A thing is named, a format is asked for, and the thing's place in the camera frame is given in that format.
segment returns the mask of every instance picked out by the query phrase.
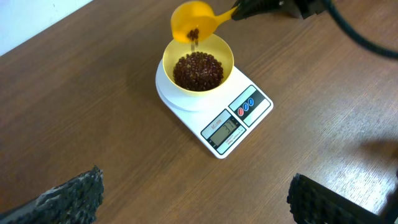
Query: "cable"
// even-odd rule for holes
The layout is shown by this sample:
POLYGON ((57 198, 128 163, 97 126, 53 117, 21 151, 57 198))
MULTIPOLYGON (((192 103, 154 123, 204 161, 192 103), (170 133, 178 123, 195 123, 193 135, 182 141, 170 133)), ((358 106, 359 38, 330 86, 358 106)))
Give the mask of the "cable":
POLYGON ((329 14, 331 17, 335 20, 335 22, 338 24, 338 26, 351 38, 353 39, 357 44, 360 46, 364 47, 365 49, 368 49, 378 55, 387 57, 387 58, 393 58, 393 59, 398 59, 398 52, 395 52, 393 50, 386 49, 384 47, 381 47, 377 44, 374 44, 364 37, 362 37, 359 33, 357 33, 346 21, 345 19, 340 15, 340 13, 337 11, 335 5, 331 2, 331 0, 322 0, 326 9, 328 10, 329 14))

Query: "robotic arm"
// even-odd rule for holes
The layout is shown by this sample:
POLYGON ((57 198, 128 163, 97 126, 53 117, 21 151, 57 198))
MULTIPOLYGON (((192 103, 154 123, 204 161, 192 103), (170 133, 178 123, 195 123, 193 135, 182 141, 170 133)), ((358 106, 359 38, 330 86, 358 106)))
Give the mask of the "robotic arm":
POLYGON ((398 59, 398 52, 372 43, 357 33, 340 15, 331 0, 237 0, 233 7, 235 6, 238 7, 232 15, 232 19, 235 21, 257 14, 277 11, 287 11, 295 16, 306 19, 315 13, 319 14, 327 10, 341 30, 357 44, 375 54, 398 59))

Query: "wooden table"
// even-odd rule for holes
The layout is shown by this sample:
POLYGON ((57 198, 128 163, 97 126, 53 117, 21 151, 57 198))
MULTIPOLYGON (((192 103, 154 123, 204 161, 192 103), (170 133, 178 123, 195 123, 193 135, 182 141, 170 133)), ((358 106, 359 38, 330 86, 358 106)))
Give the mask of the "wooden table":
MULTIPOLYGON (((380 213, 397 183, 398 63, 326 13, 227 22, 216 33, 275 107, 218 160, 155 90, 182 2, 96 0, 0 57, 0 212, 96 164, 98 223, 293 223, 297 172, 380 213)), ((217 13, 233 4, 209 2, 217 13)), ((338 6, 398 49, 397 1, 338 6)))

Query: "red button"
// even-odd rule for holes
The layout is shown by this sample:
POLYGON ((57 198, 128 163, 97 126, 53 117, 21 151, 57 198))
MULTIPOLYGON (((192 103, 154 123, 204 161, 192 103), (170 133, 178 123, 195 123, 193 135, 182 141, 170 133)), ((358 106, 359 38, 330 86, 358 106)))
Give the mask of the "red button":
POLYGON ((238 109, 238 115, 239 115, 239 116, 243 116, 243 113, 244 113, 243 109, 242 109, 242 108, 239 108, 239 109, 238 109))

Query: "black object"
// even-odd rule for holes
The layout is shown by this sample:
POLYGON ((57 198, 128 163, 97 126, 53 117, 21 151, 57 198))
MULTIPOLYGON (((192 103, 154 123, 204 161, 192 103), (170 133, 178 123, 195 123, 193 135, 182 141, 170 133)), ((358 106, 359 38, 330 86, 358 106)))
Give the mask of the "black object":
POLYGON ((103 192, 102 170, 94 166, 25 205, 0 214, 0 224, 93 223, 103 192))
POLYGON ((232 14, 232 19, 235 21, 277 11, 287 11, 306 19, 327 10, 341 30, 357 44, 375 54, 398 59, 398 52, 374 44, 358 34, 340 15, 331 0, 237 0, 233 7, 235 6, 238 7, 232 14))
POLYGON ((397 218, 384 220, 301 174, 290 184, 287 203, 298 224, 379 224, 397 218))

